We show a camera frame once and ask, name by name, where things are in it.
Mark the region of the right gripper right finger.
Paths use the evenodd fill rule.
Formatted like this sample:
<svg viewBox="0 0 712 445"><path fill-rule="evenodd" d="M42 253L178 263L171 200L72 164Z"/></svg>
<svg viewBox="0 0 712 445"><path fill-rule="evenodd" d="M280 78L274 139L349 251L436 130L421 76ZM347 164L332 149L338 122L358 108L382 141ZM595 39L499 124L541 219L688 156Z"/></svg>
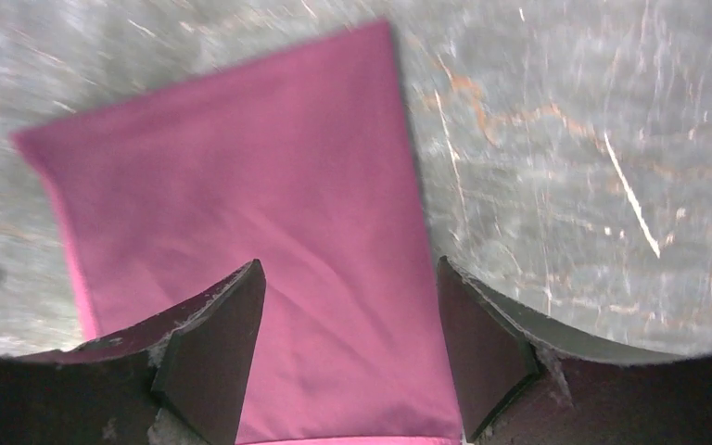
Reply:
<svg viewBox="0 0 712 445"><path fill-rule="evenodd" d="M439 314L471 444L712 444L712 353L591 335L484 285L447 258Z"/></svg>

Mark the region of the purple cloth napkin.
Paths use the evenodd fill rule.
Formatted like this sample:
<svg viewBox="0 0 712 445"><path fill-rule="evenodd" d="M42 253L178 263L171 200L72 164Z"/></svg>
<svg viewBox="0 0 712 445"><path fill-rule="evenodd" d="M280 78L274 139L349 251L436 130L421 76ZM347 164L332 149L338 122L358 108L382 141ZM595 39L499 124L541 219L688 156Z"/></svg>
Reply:
<svg viewBox="0 0 712 445"><path fill-rule="evenodd" d="M15 133L84 334L259 260L240 444L456 444L460 419L389 23Z"/></svg>

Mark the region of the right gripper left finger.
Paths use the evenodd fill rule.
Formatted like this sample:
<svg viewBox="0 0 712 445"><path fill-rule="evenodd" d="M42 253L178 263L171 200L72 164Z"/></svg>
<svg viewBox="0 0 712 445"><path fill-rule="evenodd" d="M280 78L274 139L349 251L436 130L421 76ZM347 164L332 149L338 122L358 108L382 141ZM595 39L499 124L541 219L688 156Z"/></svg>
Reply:
<svg viewBox="0 0 712 445"><path fill-rule="evenodd" d="M234 443L265 288L250 261L74 350L0 356L0 444Z"/></svg>

